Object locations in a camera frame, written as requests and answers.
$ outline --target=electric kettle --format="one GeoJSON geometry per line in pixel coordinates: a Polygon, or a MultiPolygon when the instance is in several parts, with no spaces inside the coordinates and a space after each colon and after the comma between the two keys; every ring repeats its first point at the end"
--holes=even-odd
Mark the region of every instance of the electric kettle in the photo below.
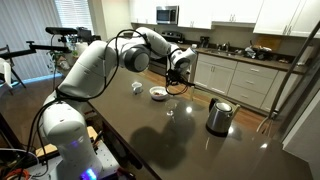
{"type": "Polygon", "coordinates": [[[234,112],[229,104],[212,98],[206,128],[215,136],[226,137],[233,117],[234,112]]]}

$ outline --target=dark countertop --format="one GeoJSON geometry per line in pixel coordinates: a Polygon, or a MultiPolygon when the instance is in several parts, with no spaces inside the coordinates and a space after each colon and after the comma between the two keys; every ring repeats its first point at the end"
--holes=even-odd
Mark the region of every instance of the dark countertop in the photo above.
{"type": "Polygon", "coordinates": [[[181,97],[154,101],[152,86],[119,69],[106,91],[90,103],[162,179],[312,179],[308,163],[283,151],[279,142],[236,122],[226,138],[213,136],[205,128],[208,107],[181,97]],[[144,91],[133,95],[136,81],[144,91]],[[174,118],[166,114],[167,102],[176,104],[174,118]]]}
{"type": "MultiPolygon", "coordinates": [[[[187,48],[191,47],[190,44],[177,44],[177,45],[182,49],[187,49],[187,48]]],[[[280,63],[278,61],[261,61],[261,60],[257,60],[257,59],[246,58],[246,57],[239,56],[239,55],[235,55],[235,56],[219,55],[219,54],[208,52],[208,50],[210,50],[210,49],[212,49],[212,48],[196,48],[195,50],[199,53],[210,55],[210,56],[226,58],[226,59],[230,59],[230,60],[234,60],[234,61],[238,61],[238,62],[244,62],[244,63],[254,64],[254,65],[268,67],[268,68],[272,68],[272,69],[277,69],[280,71],[287,71],[291,66],[291,64],[280,63]]],[[[296,66],[293,70],[293,73],[304,74],[306,72],[306,70],[307,70],[306,66],[296,66]]]]}

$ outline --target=white bowl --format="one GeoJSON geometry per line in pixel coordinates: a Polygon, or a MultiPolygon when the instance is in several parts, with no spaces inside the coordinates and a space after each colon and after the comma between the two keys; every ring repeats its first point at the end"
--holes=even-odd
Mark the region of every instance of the white bowl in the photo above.
{"type": "Polygon", "coordinates": [[[165,100],[168,97],[168,93],[165,87],[162,86],[154,86],[149,90],[151,98],[156,101],[165,100]]]}

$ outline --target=drawer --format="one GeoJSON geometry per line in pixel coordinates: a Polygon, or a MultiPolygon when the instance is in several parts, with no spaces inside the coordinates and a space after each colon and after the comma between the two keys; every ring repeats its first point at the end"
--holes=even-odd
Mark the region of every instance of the drawer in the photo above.
{"type": "Polygon", "coordinates": [[[273,79],[236,71],[234,73],[232,84],[235,84],[237,86],[259,92],[262,94],[267,94],[269,91],[271,84],[273,82],[273,79]]]}
{"type": "Polygon", "coordinates": [[[199,54],[198,61],[206,62],[213,65],[218,65],[230,69],[235,69],[237,66],[237,61],[232,61],[224,58],[219,58],[215,56],[208,56],[205,54],[199,54]]]}
{"type": "Polygon", "coordinates": [[[235,100],[249,104],[257,108],[260,108],[265,98],[264,94],[250,91],[248,89],[233,84],[230,86],[228,96],[235,100]]]}
{"type": "Polygon", "coordinates": [[[274,70],[274,69],[247,64],[247,63],[240,63],[240,62],[237,65],[237,70],[242,72],[247,72],[250,74],[255,74],[262,77],[266,77],[266,78],[270,78],[270,79],[274,79],[278,72],[277,70],[274,70]]]}

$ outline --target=microwave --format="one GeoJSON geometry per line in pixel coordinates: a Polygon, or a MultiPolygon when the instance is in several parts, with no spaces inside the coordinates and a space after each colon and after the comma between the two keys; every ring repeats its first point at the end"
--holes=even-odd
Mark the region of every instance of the microwave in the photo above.
{"type": "Polygon", "coordinates": [[[157,6],[158,24],[178,24],[179,6],[157,6]]]}

